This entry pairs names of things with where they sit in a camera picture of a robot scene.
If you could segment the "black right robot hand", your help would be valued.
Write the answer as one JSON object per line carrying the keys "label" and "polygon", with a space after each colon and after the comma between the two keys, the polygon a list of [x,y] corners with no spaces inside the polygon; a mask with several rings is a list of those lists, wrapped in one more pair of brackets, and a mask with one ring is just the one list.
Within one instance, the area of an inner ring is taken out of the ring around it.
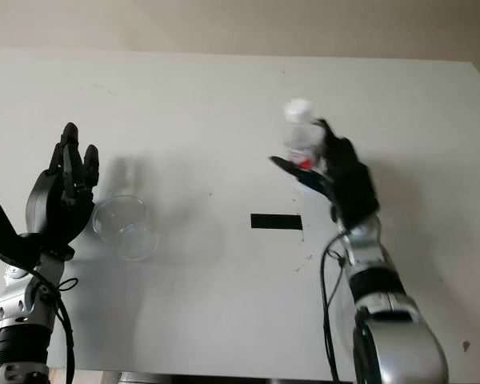
{"label": "black right robot hand", "polygon": [[306,170],[278,156],[270,160],[301,184],[324,195],[331,203],[331,218],[344,230],[361,225],[380,208],[369,168],[359,161],[351,141],[339,137],[324,118],[313,122],[324,133],[318,158],[323,173]]}

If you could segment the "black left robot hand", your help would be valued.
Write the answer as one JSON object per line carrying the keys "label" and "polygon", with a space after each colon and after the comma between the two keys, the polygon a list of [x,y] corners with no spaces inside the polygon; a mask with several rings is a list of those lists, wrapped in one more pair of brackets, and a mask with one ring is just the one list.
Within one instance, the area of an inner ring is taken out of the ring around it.
{"label": "black left robot hand", "polygon": [[93,188],[99,179],[98,148],[89,145],[82,157],[78,128],[66,124],[49,167],[40,173],[26,204],[26,228],[45,252],[69,251],[94,209]]}

